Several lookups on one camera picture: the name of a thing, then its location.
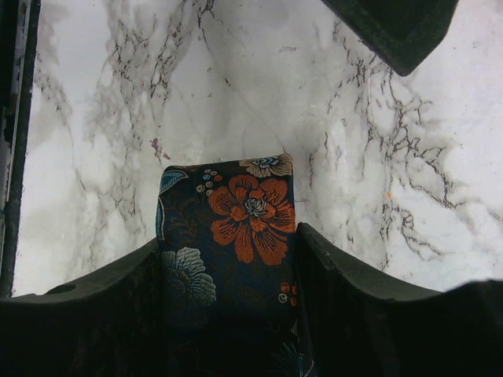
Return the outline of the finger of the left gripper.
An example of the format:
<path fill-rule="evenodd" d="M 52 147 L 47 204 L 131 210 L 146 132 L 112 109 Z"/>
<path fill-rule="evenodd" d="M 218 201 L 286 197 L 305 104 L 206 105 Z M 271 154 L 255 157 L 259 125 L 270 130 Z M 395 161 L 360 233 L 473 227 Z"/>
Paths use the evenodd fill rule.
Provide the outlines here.
<path fill-rule="evenodd" d="M 443 41 L 458 0 L 327 0 L 325 4 L 400 76 Z"/>

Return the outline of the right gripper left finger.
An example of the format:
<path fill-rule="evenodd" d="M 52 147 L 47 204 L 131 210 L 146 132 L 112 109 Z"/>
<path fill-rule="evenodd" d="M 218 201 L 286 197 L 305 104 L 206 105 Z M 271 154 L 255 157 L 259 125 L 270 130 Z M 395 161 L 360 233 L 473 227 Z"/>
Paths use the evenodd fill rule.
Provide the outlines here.
<path fill-rule="evenodd" d="M 44 295 L 1 301 L 3 376 L 175 376 L 156 240 Z"/>

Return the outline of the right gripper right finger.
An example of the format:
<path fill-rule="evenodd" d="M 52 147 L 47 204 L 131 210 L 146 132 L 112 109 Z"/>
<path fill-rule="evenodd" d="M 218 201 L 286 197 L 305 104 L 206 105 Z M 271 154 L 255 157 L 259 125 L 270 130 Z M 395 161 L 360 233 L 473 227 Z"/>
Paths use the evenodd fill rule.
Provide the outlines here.
<path fill-rule="evenodd" d="M 296 253 L 320 376 L 501 375 L 501 282 L 419 287 L 340 250 L 306 223 L 298 226 Z"/>

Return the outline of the navy floral tie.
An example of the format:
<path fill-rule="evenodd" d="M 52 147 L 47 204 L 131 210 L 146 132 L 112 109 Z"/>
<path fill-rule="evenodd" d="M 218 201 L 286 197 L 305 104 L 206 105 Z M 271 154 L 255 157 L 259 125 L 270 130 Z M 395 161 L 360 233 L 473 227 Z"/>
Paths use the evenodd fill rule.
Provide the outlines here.
<path fill-rule="evenodd" d="M 288 154 L 161 175 L 156 239 L 169 376 L 313 376 Z"/>

